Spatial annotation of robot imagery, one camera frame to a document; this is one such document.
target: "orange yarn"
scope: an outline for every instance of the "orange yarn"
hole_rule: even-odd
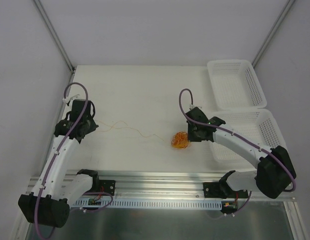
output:
[[[112,130],[112,129],[133,129],[133,130],[136,130],[143,138],[149,138],[149,137],[152,137],[152,136],[156,136],[156,137],[158,137],[159,139],[161,139],[163,142],[165,142],[165,140],[164,140],[163,138],[161,138],[160,136],[158,136],[157,134],[152,134],[152,135],[144,136],[144,135],[141,133],[140,130],[138,130],[138,129],[136,129],[136,128],[133,128],[133,127],[129,127],[128,124],[127,124],[126,122],[122,121],[122,120],[120,120],[120,121],[118,121],[118,122],[115,122],[112,126],[111,126],[111,125],[108,125],[108,124],[106,124],[106,123],[104,123],[104,122],[102,122],[102,121],[99,121],[99,120],[95,120],[95,121],[96,121],[96,122],[99,122],[99,123],[101,123],[101,124],[103,124],[103,125],[105,125],[105,126],[110,127],[110,129],[108,129],[108,130],[97,130],[96,132],[108,132],[108,131],[110,131],[110,130]],[[126,124],[126,126],[123,126],[123,127],[115,127],[115,125],[118,124],[118,123],[120,123],[120,122]]]
[[[173,136],[170,144],[173,148],[185,149],[191,144],[191,142],[188,140],[187,132],[180,131]]]

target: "cable tie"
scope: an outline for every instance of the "cable tie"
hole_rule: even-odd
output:
[[[189,110],[192,110],[193,108],[196,108],[196,107],[198,107],[199,109],[202,109],[201,106],[195,106],[195,105],[193,105],[193,104],[190,104],[190,105],[189,105]]]
[[[63,98],[62,100],[63,100],[63,102],[64,102],[65,104],[68,104],[68,103],[70,102],[70,97],[67,96],[67,97]]]
[[[69,98],[69,100],[71,101],[71,100],[73,100],[73,99],[78,99],[79,96],[80,96],[79,94],[76,94],[76,95],[72,96],[71,98]]]

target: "white plastic basket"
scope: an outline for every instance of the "white plastic basket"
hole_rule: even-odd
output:
[[[252,64],[247,60],[216,60],[207,64],[219,110],[265,108],[267,105]]]
[[[286,143],[272,113],[267,109],[218,111],[209,114],[217,116],[231,125],[243,137],[248,137],[258,143],[271,146],[281,145],[286,148]],[[209,142],[213,158],[219,163],[236,164],[236,169],[253,168],[244,158],[232,150]]]

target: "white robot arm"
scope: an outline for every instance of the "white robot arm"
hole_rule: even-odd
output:
[[[212,196],[227,198],[232,192],[240,190],[261,191],[275,199],[296,178],[287,150],[281,146],[271,148],[236,133],[224,120],[214,116],[208,119],[194,107],[184,113],[188,123],[190,142],[211,141],[221,144],[242,156],[257,170],[226,173],[214,187],[209,188]]]
[[[18,205],[29,223],[35,222],[36,202],[39,195],[42,197],[38,205],[38,223],[61,228],[68,219],[70,207],[78,198],[87,191],[99,192],[101,189],[98,172],[87,169],[80,170],[75,179],[65,188],[62,188],[74,150],[87,134],[95,131],[98,127],[93,120],[95,115],[94,104],[88,101],[80,121],[66,137],[67,132],[69,132],[74,122],[79,118],[79,114],[84,106],[85,101],[80,99],[73,100],[71,111],[67,113],[65,119],[55,126],[55,138],[53,139],[53,146],[48,158],[50,160],[55,156],[54,161],[46,162],[39,180],[31,190],[31,194],[22,194],[18,200]],[[58,146],[62,141],[64,142],[57,152]]]

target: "white panel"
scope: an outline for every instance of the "white panel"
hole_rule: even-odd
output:
[[[310,0],[297,1],[256,72],[297,172],[310,236]]]
[[[194,142],[186,149],[171,147],[174,134],[187,131],[179,108],[183,88],[192,90],[194,105],[202,107],[206,114],[216,111],[206,67],[80,65],[74,82],[87,87],[89,99],[96,106],[94,119],[100,127],[83,139],[69,169],[167,173],[233,170],[234,165],[213,159],[207,141]],[[84,97],[83,90],[75,86],[70,96],[76,94]],[[189,95],[182,97],[185,111],[190,101]],[[115,127],[122,129],[111,129],[101,121],[109,126],[118,121],[127,125],[118,122]]]
[[[32,1],[0,1],[0,240],[41,168],[69,75]]]
[[[42,0],[75,65],[253,61],[287,0]]]

